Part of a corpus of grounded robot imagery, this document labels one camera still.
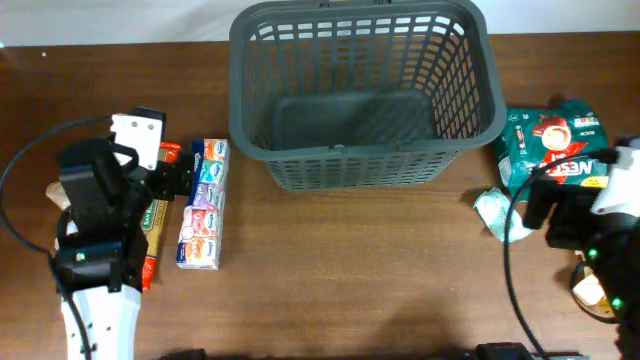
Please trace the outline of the tan packet under left arm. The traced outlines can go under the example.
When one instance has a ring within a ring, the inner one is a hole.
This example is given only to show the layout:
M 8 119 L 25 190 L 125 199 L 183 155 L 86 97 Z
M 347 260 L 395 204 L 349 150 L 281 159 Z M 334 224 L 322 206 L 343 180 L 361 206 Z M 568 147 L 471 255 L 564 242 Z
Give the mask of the tan packet under left arm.
M 61 210 L 67 209 L 71 203 L 60 182 L 50 183 L 45 191 L 46 196 L 55 203 Z M 73 220 L 69 220 L 66 226 L 66 234 L 72 235 L 78 232 L 78 228 Z

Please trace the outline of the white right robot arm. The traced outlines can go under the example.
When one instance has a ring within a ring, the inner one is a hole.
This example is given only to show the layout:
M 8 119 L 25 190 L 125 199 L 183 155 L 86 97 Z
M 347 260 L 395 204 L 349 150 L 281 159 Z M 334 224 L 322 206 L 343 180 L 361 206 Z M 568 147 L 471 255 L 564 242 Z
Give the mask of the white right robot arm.
M 609 167 L 602 188 L 559 185 L 551 171 L 588 158 Z M 578 250 L 599 280 L 618 324 L 617 347 L 624 359 L 639 357 L 639 138 L 572 155 L 534 170 L 522 223 L 539 229 L 552 248 Z

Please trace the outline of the green Nescafe coffee bag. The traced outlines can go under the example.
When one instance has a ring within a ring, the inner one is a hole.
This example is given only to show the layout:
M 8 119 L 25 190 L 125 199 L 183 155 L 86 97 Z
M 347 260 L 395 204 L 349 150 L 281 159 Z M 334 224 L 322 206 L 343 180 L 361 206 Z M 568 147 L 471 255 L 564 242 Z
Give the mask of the green Nescafe coffee bag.
M 505 127 L 494 141 L 501 181 L 511 195 L 532 170 L 608 145 L 596 113 L 581 99 L 552 109 L 510 108 Z

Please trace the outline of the white brown snack packet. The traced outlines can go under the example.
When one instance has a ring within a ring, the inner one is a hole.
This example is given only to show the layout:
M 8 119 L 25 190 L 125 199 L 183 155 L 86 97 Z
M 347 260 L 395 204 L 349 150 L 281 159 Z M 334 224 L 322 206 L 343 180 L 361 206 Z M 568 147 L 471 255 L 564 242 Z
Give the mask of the white brown snack packet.
M 601 323 L 614 324 L 614 312 L 594 271 L 587 265 L 584 253 L 576 250 L 575 255 L 578 262 L 569 280 L 572 299 L 591 318 Z

